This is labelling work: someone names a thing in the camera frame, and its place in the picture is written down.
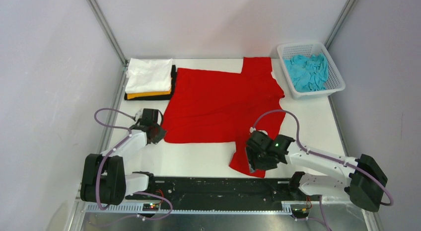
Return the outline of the red t shirt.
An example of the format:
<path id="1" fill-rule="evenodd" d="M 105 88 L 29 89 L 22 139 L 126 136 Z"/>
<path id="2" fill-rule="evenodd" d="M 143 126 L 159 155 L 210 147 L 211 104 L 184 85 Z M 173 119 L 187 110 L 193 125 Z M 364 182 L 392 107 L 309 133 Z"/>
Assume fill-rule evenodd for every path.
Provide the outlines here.
<path id="1" fill-rule="evenodd" d="M 275 138 L 285 118 L 284 91 L 269 57 L 244 58 L 240 73 L 179 68 L 164 112 L 165 141 L 173 144 L 235 142 L 230 168 L 250 175 L 246 141 L 255 127 Z"/>

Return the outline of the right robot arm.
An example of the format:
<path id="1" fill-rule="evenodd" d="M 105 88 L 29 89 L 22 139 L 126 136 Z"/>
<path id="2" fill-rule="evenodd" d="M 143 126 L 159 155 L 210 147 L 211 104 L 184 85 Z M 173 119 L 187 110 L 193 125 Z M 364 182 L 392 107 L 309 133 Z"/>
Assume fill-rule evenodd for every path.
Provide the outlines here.
<path id="1" fill-rule="evenodd" d="M 277 168 L 278 164 L 295 165 L 319 172 L 319 175 L 297 171 L 289 182 L 291 198 L 321 195 L 349 200 L 357 207 L 378 212 L 384 205 L 387 176 L 375 159 L 362 154 L 359 158 L 334 155 L 304 146 L 294 138 L 277 135 L 274 139 L 253 131 L 246 142 L 250 172 Z"/>

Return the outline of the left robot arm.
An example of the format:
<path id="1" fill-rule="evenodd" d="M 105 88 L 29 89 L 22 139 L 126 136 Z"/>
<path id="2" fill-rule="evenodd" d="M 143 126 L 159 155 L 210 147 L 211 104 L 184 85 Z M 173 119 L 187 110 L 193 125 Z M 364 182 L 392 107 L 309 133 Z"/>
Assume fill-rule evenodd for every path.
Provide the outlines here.
<path id="1" fill-rule="evenodd" d="M 89 154 L 84 162 L 80 185 L 80 198 L 95 202 L 99 209 L 119 205 L 127 196 L 139 193 L 144 199 L 156 195 L 157 187 L 150 172 L 125 169 L 136 152 L 151 144 L 158 144 L 166 135 L 163 113 L 158 109 L 144 108 L 130 116 L 130 127 L 121 127 L 125 136 L 113 147 L 99 154 Z"/>

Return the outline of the yellow folded t shirt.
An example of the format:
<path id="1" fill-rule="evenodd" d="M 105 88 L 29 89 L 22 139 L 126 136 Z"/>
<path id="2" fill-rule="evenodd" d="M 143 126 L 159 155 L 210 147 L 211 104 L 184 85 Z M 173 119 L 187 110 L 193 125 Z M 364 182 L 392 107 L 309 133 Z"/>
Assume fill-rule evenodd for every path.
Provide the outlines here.
<path id="1" fill-rule="evenodd" d="M 176 79 L 173 78 L 171 81 L 171 88 L 168 91 L 125 93 L 124 100 L 132 100 L 132 101 L 170 100 L 175 91 L 175 84 L 176 84 Z"/>

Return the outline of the white folded t shirt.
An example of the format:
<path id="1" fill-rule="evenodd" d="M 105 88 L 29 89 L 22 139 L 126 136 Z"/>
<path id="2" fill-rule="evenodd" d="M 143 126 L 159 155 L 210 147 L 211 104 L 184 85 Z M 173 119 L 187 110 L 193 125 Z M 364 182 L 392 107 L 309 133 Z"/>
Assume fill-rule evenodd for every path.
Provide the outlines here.
<path id="1" fill-rule="evenodd" d="M 125 93 L 164 92 L 171 89 L 173 59 L 131 58 Z"/>

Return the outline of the right controller board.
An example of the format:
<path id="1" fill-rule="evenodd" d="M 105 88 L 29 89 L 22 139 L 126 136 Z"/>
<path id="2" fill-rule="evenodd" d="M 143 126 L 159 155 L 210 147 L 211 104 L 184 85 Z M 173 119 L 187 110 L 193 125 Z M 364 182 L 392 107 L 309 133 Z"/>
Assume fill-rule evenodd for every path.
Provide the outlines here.
<path id="1" fill-rule="evenodd" d="M 301 209 L 296 209 L 293 208 L 291 210 L 291 216 L 296 220 L 296 221 L 306 221 L 308 220 L 308 216 L 310 213 L 309 208 L 301 208 Z"/>

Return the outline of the controller board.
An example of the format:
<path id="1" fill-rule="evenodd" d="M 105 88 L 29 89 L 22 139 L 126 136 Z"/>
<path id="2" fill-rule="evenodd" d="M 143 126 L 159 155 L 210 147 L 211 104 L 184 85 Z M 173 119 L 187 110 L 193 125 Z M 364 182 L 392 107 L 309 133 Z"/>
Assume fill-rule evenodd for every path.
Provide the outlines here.
<path id="1" fill-rule="evenodd" d="M 296 209 L 293 208 L 291 210 L 291 216 L 296 220 L 296 221 L 306 221 L 308 220 L 308 216 L 310 213 L 309 208 L 301 208 L 301 209 Z"/>
<path id="2" fill-rule="evenodd" d="M 143 203 L 143 212 L 157 212 L 160 210 L 160 203 Z"/>

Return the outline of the left controller board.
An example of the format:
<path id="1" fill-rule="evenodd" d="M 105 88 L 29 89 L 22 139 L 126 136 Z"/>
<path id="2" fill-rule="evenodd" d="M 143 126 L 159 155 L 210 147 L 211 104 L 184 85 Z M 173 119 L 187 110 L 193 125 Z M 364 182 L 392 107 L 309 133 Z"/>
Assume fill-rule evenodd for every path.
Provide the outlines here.
<path id="1" fill-rule="evenodd" d="M 160 210 L 160 203 L 143 203 L 143 212 L 157 212 Z"/>

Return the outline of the blue t shirt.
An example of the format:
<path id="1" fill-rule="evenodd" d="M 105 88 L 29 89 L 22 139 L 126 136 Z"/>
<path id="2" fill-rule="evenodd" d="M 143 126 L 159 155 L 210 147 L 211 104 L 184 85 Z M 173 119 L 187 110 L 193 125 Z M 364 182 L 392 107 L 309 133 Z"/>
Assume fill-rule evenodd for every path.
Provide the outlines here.
<path id="1" fill-rule="evenodd" d="M 329 78 L 328 60 L 323 54 L 296 55 L 284 59 L 285 67 L 297 92 L 315 92 L 326 90 Z"/>

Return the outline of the white plastic basket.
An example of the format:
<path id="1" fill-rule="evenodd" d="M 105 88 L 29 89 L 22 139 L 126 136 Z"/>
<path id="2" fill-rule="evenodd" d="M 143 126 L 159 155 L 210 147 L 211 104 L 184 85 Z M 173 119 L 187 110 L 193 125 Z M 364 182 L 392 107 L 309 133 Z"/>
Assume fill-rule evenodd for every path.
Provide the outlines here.
<path id="1" fill-rule="evenodd" d="M 281 68 L 283 74 L 285 75 L 288 87 L 291 92 L 291 96 L 293 99 L 308 99 L 308 98 L 316 98 L 316 97 L 323 97 L 329 96 L 330 94 L 342 91 L 345 89 L 346 85 L 345 82 L 340 75 L 338 68 L 336 67 L 333 59 L 329 55 L 326 47 L 317 41 L 304 41 L 304 42 L 296 42 L 296 43 L 285 43 L 280 44 L 277 47 L 277 52 L 280 57 Z M 322 91 L 315 91 L 315 92 L 297 92 L 292 84 L 290 76 L 287 72 L 285 67 L 284 59 L 290 59 L 296 55 L 304 55 L 306 57 L 310 57 L 311 55 L 319 55 L 323 54 L 328 60 L 328 70 L 329 70 L 329 78 L 325 83 L 326 90 Z"/>

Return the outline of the aluminium frame rail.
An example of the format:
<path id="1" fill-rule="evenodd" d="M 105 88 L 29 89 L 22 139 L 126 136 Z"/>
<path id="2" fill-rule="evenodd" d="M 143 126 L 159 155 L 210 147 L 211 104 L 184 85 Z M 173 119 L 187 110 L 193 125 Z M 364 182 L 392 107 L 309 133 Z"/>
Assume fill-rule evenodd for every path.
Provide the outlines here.
<path id="1" fill-rule="evenodd" d="M 69 231 L 381 231 L 375 213 L 307 196 L 282 178 L 157 177 L 145 195 L 102 211 L 76 201 Z"/>

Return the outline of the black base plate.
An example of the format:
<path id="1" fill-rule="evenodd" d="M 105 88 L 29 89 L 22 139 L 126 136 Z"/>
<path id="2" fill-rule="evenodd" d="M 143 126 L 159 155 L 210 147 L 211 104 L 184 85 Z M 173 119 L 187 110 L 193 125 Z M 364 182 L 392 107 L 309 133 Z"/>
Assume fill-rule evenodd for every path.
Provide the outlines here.
<path id="1" fill-rule="evenodd" d="M 146 190 L 169 200 L 174 211 L 280 212 L 307 196 L 288 178 L 156 176 Z"/>

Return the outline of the left corner aluminium post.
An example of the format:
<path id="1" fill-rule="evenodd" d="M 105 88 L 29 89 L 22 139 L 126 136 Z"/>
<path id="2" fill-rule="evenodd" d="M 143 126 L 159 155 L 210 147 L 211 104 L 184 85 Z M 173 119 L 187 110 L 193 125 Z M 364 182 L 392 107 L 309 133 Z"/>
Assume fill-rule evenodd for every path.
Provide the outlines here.
<path id="1" fill-rule="evenodd" d="M 108 23 L 108 20 L 103 12 L 103 10 L 101 9 L 101 6 L 99 5 L 97 0 L 86 0 L 88 5 L 90 6 L 93 15 L 95 16 L 97 22 L 99 23 L 99 26 L 101 27 L 101 29 L 104 32 L 104 35 L 106 36 L 106 38 L 108 39 L 112 49 L 114 50 L 114 52 L 116 53 L 119 61 L 121 62 L 121 64 L 123 66 L 125 66 L 128 62 L 126 56 L 124 55 L 124 52 L 121 48 L 121 46 L 118 43 L 118 40 L 116 38 L 116 36 L 113 33 L 113 30 L 110 26 L 110 24 Z"/>

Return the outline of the corner aluminium post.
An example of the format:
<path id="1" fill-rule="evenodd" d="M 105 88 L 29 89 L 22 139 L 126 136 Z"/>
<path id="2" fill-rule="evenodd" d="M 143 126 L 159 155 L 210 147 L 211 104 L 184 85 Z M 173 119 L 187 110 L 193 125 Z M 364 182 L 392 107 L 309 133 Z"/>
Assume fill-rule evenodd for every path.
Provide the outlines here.
<path id="1" fill-rule="evenodd" d="M 118 40 L 116 38 L 116 36 L 113 33 L 113 30 L 110 26 L 110 24 L 108 23 L 108 20 L 103 12 L 103 10 L 101 9 L 101 6 L 99 5 L 97 0 L 86 0 L 88 5 L 90 6 L 93 15 L 95 16 L 97 22 L 99 23 L 99 26 L 101 27 L 101 29 L 104 32 L 104 35 L 106 36 L 106 38 L 108 39 L 112 49 L 114 50 L 114 52 L 116 53 L 119 61 L 121 62 L 121 64 L 123 66 L 125 66 L 128 62 L 126 56 L 124 55 L 124 52 L 121 48 L 121 46 L 118 43 Z"/>
<path id="2" fill-rule="evenodd" d="M 357 4 L 358 0 L 347 0 L 343 9 L 341 10 L 328 38 L 326 39 L 324 45 L 327 49 L 330 48 L 332 43 L 334 42 L 337 34 L 339 33 L 340 29 L 342 28 L 343 24 L 345 23 L 347 17 L 352 12 L 353 8 Z"/>

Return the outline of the right corner aluminium post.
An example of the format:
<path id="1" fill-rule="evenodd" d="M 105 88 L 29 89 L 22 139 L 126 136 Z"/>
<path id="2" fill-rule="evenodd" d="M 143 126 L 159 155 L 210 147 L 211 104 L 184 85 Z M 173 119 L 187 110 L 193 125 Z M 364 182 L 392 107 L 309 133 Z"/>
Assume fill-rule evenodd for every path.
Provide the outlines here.
<path id="1" fill-rule="evenodd" d="M 326 39 L 324 45 L 327 49 L 330 48 L 332 43 L 334 42 L 337 34 L 339 33 L 340 29 L 342 28 L 343 24 L 345 23 L 347 17 L 352 12 L 353 8 L 357 4 L 358 0 L 347 0 L 343 9 L 341 10 L 328 38 Z"/>

